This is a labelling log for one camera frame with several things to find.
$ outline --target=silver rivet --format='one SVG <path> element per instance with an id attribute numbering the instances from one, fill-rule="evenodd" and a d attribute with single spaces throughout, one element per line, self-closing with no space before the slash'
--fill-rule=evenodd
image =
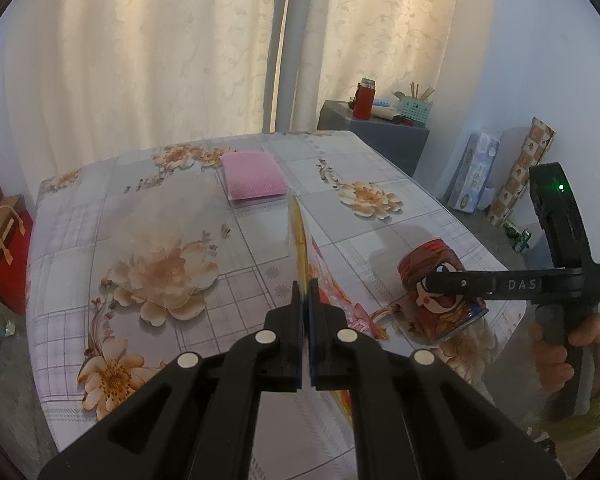
<path id="1" fill-rule="evenodd" d="M 418 350 L 413 355 L 413 358 L 421 365 L 432 365 L 436 361 L 435 355 L 429 352 L 429 350 Z"/>
<path id="2" fill-rule="evenodd" d="M 338 330 L 338 339 L 343 343 L 353 343 L 358 339 L 358 332 L 350 328 L 343 328 L 342 330 Z"/>
<path id="3" fill-rule="evenodd" d="M 266 345 L 273 343 L 276 340 L 276 333 L 271 330 L 260 330 L 256 333 L 256 341 L 260 344 Z"/>
<path id="4" fill-rule="evenodd" d="M 178 366 L 180 368 L 193 368 L 198 364 L 199 361 L 200 358 L 197 354 L 194 354 L 193 352 L 186 352 L 184 354 L 180 354 L 180 357 L 178 357 Z"/>

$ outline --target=plastic basket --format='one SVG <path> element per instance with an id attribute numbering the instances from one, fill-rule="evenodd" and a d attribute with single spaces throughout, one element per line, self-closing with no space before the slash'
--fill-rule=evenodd
<path id="1" fill-rule="evenodd" d="M 415 97 L 405 96 L 400 99 L 397 108 L 402 117 L 426 123 L 431 111 L 431 104 L 420 101 L 420 99 L 416 99 Z"/>

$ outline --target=red gift bag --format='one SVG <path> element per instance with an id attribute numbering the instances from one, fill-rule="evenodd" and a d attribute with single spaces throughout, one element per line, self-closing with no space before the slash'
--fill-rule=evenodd
<path id="1" fill-rule="evenodd" d="M 0 298 L 11 310 L 24 314 L 27 306 L 27 258 L 33 221 L 26 211 L 20 216 L 10 205 L 1 205 L 0 209 L 3 207 L 11 209 L 14 218 L 9 220 L 0 234 Z M 18 228 L 9 238 L 16 221 Z"/>

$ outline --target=floor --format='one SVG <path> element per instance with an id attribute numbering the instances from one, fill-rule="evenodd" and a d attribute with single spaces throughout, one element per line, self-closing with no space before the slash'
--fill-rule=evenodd
<path id="1" fill-rule="evenodd" d="M 524 269 L 524 261 L 510 247 L 503 229 L 491 226 L 481 213 L 454 215 L 509 269 Z M 485 383 L 496 405 L 520 426 L 531 424 L 530 407 L 540 406 L 536 398 L 534 368 L 529 359 L 526 325 L 528 315 L 513 335 L 500 358 L 485 373 Z M 512 396 L 512 388 L 522 394 Z M 57 453 L 33 381 L 27 351 L 24 320 L 16 335 L 0 342 L 0 444 L 14 464 L 29 479 L 35 479 L 42 466 Z"/>

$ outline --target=pink cloth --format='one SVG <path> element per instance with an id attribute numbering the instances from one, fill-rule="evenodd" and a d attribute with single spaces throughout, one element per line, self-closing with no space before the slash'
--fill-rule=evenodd
<path id="1" fill-rule="evenodd" d="M 230 200 L 286 193 L 285 174 L 270 153 L 225 153 L 222 165 Z"/>

